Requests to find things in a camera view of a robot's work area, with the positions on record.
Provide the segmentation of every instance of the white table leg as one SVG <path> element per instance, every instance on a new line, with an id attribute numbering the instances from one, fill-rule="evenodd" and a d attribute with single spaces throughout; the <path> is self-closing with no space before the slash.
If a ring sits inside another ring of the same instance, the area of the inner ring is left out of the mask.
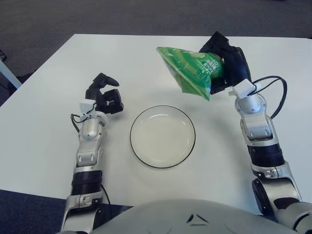
<path id="1" fill-rule="evenodd" d="M 5 66 L 5 64 L 0 60 L 0 72 L 15 86 L 19 88 L 21 82 L 16 78 L 16 76 Z"/>

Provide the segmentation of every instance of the green plastic bag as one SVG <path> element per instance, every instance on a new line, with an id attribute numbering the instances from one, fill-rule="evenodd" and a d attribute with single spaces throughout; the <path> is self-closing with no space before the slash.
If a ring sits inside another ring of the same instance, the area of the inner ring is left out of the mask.
<path id="1" fill-rule="evenodd" d="M 183 93 L 200 95 L 209 100 L 211 80 L 223 74 L 220 57 L 171 47 L 158 47 L 157 51 Z"/>

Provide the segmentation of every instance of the floor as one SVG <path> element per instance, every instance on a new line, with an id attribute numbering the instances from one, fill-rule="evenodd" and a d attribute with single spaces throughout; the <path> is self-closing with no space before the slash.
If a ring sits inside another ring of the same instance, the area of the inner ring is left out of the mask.
<path id="1" fill-rule="evenodd" d="M 0 0 L 0 49 L 16 76 L 36 70 L 75 33 L 210 36 L 216 30 L 226 36 L 310 38 L 312 2 Z M 0 84 L 7 85 L 1 75 Z M 0 87 L 0 105 L 8 97 Z M 0 229 L 5 227 L 6 233 L 56 232 L 63 207 L 64 200 L 0 191 L 0 214 L 11 215 L 10 220 L 0 215 Z"/>

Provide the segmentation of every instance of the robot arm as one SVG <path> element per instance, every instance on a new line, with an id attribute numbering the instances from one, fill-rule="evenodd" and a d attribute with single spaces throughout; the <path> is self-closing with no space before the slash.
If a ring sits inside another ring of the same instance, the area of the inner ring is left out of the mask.
<path id="1" fill-rule="evenodd" d="M 299 233 L 312 230 L 312 204 L 302 202 L 288 162 L 283 158 L 273 122 L 266 114 L 266 101 L 253 92 L 257 86 L 251 76 L 240 48 L 216 32 L 200 52 L 219 55 L 224 60 L 225 78 L 212 81 L 212 94 L 233 87 L 235 108 L 241 116 L 240 126 L 257 177 L 252 182 L 260 211 L 274 215 L 276 220 Z"/>
<path id="2" fill-rule="evenodd" d="M 72 190 L 67 197 L 61 231 L 90 233 L 104 222 L 102 205 L 102 160 L 106 138 L 107 113 L 123 110 L 117 89 L 102 94 L 106 84 L 119 86 L 114 79 L 99 74 L 86 91 L 86 99 L 80 103 L 82 128 L 78 130 L 79 148 L 74 165 Z"/>

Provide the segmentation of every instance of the black cable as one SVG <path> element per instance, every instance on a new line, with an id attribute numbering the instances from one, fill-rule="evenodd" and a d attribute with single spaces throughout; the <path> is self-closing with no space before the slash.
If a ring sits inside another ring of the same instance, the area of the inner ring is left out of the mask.
<path id="1" fill-rule="evenodd" d="M 76 125 L 76 123 L 75 123 L 74 116 L 76 116 L 76 117 L 80 117 L 80 116 L 74 115 L 74 114 L 70 114 L 70 119 L 71 119 L 71 121 L 72 121 L 72 124 L 73 124 L 74 128 L 76 129 L 76 131 L 79 133 L 79 128 L 77 127 L 77 125 Z"/>
<path id="2" fill-rule="evenodd" d="M 9 90 L 7 87 L 5 87 L 3 84 L 0 84 L 0 86 L 3 88 L 3 89 L 6 89 L 6 90 Z"/>
<path id="3" fill-rule="evenodd" d="M 269 83 L 267 86 L 265 86 L 264 88 L 260 89 L 259 91 L 256 91 L 256 92 L 251 92 L 250 95 L 254 95 L 254 94 L 257 94 L 263 90 L 265 90 L 266 88 L 268 88 L 270 85 L 272 85 L 274 82 L 280 80 L 283 84 L 283 96 L 282 96 L 282 99 L 277 107 L 277 109 L 274 111 L 274 113 L 271 115 L 271 119 L 273 119 L 274 117 L 277 116 L 277 114 L 281 111 L 283 105 L 284 105 L 284 102 L 286 100 L 286 95 L 287 95 L 287 82 L 282 78 L 282 77 L 279 77 L 279 76 L 268 76 L 268 77 L 263 77 L 263 78 L 260 78 L 260 79 L 257 79 L 256 81 L 253 82 L 253 84 L 256 84 L 260 81 L 263 81 L 265 79 L 272 79 L 272 78 L 276 78 L 274 81 L 272 81 L 271 83 Z"/>
<path id="4" fill-rule="evenodd" d="M 112 216 L 112 204 L 111 204 L 111 201 L 109 200 L 108 194 L 107 194 L 107 192 L 106 192 L 106 190 L 104 189 L 104 186 L 103 186 L 102 184 L 101 184 L 101 187 L 102 187 L 102 190 L 104 191 L 105 196 L 106 196 L 106 198 L 107 198 L 108 205 L 109 205 L 109 215 L 110 215 L 110 219 L 112 219 L 113 216 Z"/>
<path id="5" fill-rule="evenodd" d="M 90 113 L 91 111 L 93 111 L 95 105 L 96 105 L 96 103 L 93 104 L 92 109 L 91 109 L 90 111 L 88 111 L 86 114 L 88 114 L 88 113 Z M 82 121 L 76 121 L 74 117 L 80 118 L 80 116 L 79 116 L 79 115 L 70 114 L 70 119 L 71 119 L 71 121 L 72 121 L 72 124 L 73 124 L 74 128 L 76 129 L 76 131 L 79 133 L 79 128 L 78 128 L 78 126 L 76 125 L 76 123 L 82 123 L 82 122 L 86 121 L 87 119 L 89 119 L 89 117 L 86 117 L 86 118 L 85 118 L 84 120 L 82 120 Z"/>

